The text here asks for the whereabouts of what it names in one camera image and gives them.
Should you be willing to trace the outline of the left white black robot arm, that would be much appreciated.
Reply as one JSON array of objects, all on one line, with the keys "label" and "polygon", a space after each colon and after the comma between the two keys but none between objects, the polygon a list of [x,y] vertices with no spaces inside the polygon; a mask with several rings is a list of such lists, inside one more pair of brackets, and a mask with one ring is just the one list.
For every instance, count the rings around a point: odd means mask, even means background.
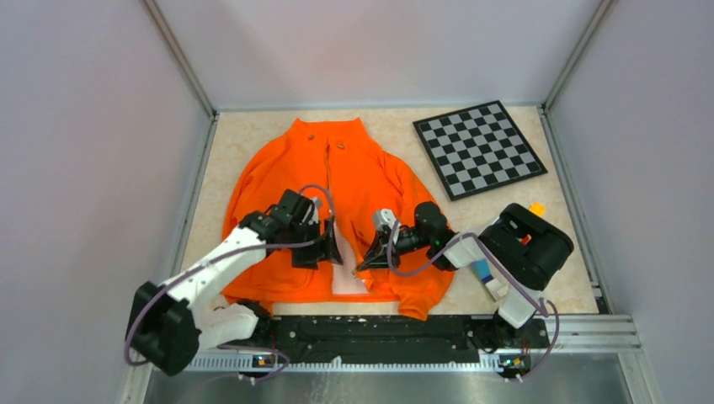
[{"label": "left white black robot arm", "polygon": [[209,305],[247,269],[280,250],[305,268],[340,261],[334,242],[335,207],[320,187],[328,216],[319,216],[322,201],[287,189],[278,203],[245,215],[217,247],[183,272],[136,289],[124,337],[130,366],[152,364],[176,375],[196,354],[241,339],[250,348],[269,340],[270,326],[250,308],[231,304],[213,311]]}]

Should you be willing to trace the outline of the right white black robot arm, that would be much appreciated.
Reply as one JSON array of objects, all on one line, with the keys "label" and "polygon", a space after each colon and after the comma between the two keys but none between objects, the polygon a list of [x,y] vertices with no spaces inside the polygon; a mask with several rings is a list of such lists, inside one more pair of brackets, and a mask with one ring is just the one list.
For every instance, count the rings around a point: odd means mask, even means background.
[{"label": "right white black robot arm", "polygon": [[479,232],[455,232],[439,206],[423,202],[413,226],[403,225],[389,209],[373,215],[376,234],[357,270],[388,268],[414,276],[434,267],[442,272],[485,262],[501,273],[508,289],[496,311],[496,340],[515,347],[527,337],[527,322],[547,314],[543,292],[574,251],[571,238],[532,210],[508,205]]}]

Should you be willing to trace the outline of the orange zip-up jacket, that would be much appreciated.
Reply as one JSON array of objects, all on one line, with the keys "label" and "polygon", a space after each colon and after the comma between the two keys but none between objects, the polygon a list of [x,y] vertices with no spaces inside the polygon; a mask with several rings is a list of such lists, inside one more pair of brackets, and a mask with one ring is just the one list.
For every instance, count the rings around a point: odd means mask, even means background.
[{"label": "orange zip-up jacket", "polygon": [[425,320],[450,288],[453,273],[429,266],[420,252],[402,255],[396,272],[358,270],[374,239],[372,217],[378,210],[389,209],[413,226],[416,206],[431,200],[411,168],[372,140],[361,120],[296,120],[270,141],[239,176],[223,234],[245,215],[277,203],[287,189],[309,197],[323,190],[331,194],[333,203],[322,206],[319,215],[335,215],[343,263],[297,268],[288,251],[274,251],[223,290],[228,302],[255,300],[271,309],[276,303],[394,301],[401,315]]}]

